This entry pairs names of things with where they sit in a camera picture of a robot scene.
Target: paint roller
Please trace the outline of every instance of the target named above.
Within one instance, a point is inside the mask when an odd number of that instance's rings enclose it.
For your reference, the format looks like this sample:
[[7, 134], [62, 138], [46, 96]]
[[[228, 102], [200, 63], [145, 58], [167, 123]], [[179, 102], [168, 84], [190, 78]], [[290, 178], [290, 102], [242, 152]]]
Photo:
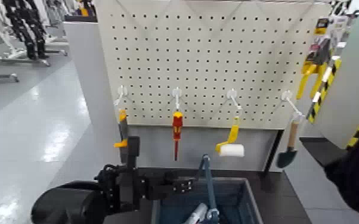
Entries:
[[216, 151], [219, 156], [233, 156], [233, 157], [244, 157], [245, 149], [242, 144], [232, 144], [238, 138], [239, 131], [239, 117], [234, 117], [234, 123], [231, 127], [228, 139], [225, 142], [218, 143], [216, 145]]

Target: screwdriver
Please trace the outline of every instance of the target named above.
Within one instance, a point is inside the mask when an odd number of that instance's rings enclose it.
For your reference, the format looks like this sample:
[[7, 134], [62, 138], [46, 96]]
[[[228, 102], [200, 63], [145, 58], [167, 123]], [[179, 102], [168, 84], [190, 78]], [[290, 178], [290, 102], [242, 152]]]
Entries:
[[176, 111], [172, 120], [174, 138], [174, 161], [178, 160], [178, 141], [181, 139], [182, 113]]

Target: robotic arm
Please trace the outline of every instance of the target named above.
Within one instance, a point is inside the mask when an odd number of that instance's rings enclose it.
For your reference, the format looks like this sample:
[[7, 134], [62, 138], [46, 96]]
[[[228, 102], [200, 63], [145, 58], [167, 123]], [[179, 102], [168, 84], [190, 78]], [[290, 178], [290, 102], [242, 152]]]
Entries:
[[[191, 191], [191, 179], [179, 179], [174, 173], [162, 176], [139, 175], [136, 157], [140, 138], [128, 138], [126, 164], [107, 164], [95, 181], [74, 181], [43, 193], [32, 207], [34, 224], [102, 224], [104, 218], [116, 213], [140, 209], [140, 199], [161, 200], [173, 194]], [[120, 199], [121, 186], [129, 184], [132, 201]]]

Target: white pegboard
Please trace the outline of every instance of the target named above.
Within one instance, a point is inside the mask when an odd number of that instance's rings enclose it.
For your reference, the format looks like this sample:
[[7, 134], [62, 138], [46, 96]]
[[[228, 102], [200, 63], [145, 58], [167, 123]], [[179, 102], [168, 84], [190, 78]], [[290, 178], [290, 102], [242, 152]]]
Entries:
[[103, 0], [97, 5], [113, 98], [131, 125], [172, 124], [182, 89], [184, 126], [229, 127], [237, 91], [241, 127], [284, 129], [317, 19], [328, 4], [261, 1]]

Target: white hook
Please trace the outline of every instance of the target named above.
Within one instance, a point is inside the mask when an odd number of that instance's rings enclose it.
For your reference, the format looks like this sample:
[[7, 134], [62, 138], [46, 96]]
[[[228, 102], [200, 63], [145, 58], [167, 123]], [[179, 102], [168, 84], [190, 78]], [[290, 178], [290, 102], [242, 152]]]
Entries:
[[172, 90], [172, 96], [175, 97], [175, 108], [180, 110], [180, 97], [182, 96], [182, 90], [176, 87]]
[[124, 96], [127, 96], [128, 95], [128, 90], [126, 89], [125, 86], [123, 85], [120, 85], [120, 87], [118, 87], [117, 89], [117, 92], [118, 92], [118, 99], [114, 100], [114, 106], [118, 106], [118, 104], [120, 104], [121, 102], [121, 99], [124, 97]]
[[235, 97], [237, 97], [237, 91], [235, 89], [230, 89], [227, 92], [227, 99], [233, 100], [233, 103], [237, 107], [237, 110], [242, 110], [242, 107], [237, 103]]
[[298, 110], [298, 108], [296, 108], [295, 104], [290, 99], [291, 97], [292, 97], [292, 92], [289, 90], [287, 90], [281, 94], [281, 100], [283, 102], [288, 102], [291, 105], [291, 107], [293, 108], [293, 110], [295, 111], [295, 113], [293, 114], [292, 120], [295, 120], [298, 118], [301, 119], [302, 117], [304, 117], [304, 114], [302, 114], [302, 112], [300, 112]]

